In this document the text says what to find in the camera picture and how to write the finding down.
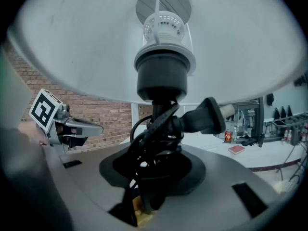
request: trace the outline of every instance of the red can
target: red can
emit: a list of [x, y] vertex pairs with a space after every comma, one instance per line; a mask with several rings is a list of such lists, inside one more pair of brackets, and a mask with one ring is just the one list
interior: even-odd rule
[[232, 133], [229, 131], [226, 131], [225, 133], [225, 141], [232, 141]]

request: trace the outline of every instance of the red book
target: red book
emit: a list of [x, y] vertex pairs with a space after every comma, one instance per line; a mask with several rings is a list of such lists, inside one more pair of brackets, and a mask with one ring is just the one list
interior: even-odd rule
[[238, 154], [242, 152], [243, 150], [245, 150], [245, 148], [240, 145], [236, 145], [236, 146], [230, 147], [228, 150], [231, 151], [233, 154]]

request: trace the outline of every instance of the white lamp shade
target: white lamp shade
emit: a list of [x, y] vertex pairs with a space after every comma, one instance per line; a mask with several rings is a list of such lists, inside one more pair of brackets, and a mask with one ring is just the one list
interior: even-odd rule
[[[143, 103], [133, 62], [142, 47], [137, 0], [27, 0], [9, 30], [37, 70], [73, 91]], [[181, 104], [267, 94], [307, 67], [307, 42], [282, 0], [190, 0], [196, 70]]]

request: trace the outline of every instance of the metal rack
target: metal rack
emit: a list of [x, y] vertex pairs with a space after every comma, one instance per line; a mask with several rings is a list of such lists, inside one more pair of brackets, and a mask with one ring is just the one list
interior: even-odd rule
[[306, 169], [308, 168], [308, 150], [307, 150], [307, 148], [308, 148], [307, 135], [308, 134], [306, 134], [306, 139], [304, 141], [301, 141], [300, 136], [299, 136], [299, 133], [302, 131], [305, 123], [308, 123], [308, 112], [304, 112], [304, 113], [300, 113], [300, 114], [297, 114], [297, 115], [293, 115], [293, 116], [289, 116], [289, 117], [286, 117], [286, 118], [281, 118], [281, 119], [277, 119], [277, 120], [272, 121], [272, 124], [276, 128], [293, 127], [293, 134], [292, 134], [292, 136], [294, 136], [293, 143], [292, 143], [293, 148], [292, 148], [291, 152], [289, 153], [289, 155], [287, 156], [284, 163], [276, 171], [276, 173], [278, 173], [278, 171], [280, 171], [282, 180], [283, 180], [282, 168], [285, 165], [286, 161], [289, 159], [289, 157], [292, 154], [294, 148], [298, 144], [300, 144], [304, 148], [304, 150], [306, 151], [306, 156], [305, 156], [304, 160], [298, 166], [298, 169], [295, 171], [295, 173], [290, 177], [289, 181], [291, 181], [295, 176], [297, 176], [298, 177], [298, 183], [299, 183], [300, 176], [297, 174], [298, 171], [301, 169], [301, 167], [303, 167], [304, 173], [305, 173]]

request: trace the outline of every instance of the gray base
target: gray base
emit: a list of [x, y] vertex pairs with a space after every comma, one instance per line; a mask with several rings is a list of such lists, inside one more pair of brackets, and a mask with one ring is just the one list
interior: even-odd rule
[[[99, 163], [127, 145], [64, 155], [62, 162], [82, 162], [68, 169], [64, 169], [56, 152], [45, 149], [51, 174], [71, 212], [76, 230], [123, 230], [124, 226], [132, 229], [102, 211], [121, 202], [124, 190], [109, 185], [99, 173]], [[207, 169], [205, 180], [189, 195], [167, 197], [146, 230], [219, 231], [251, 220], [231, 187], [243, 181], [266, 205], [277, 198], [277, 193], [267, 183], [236, 161], [187, 145], [183, 149], [202, 159]]]

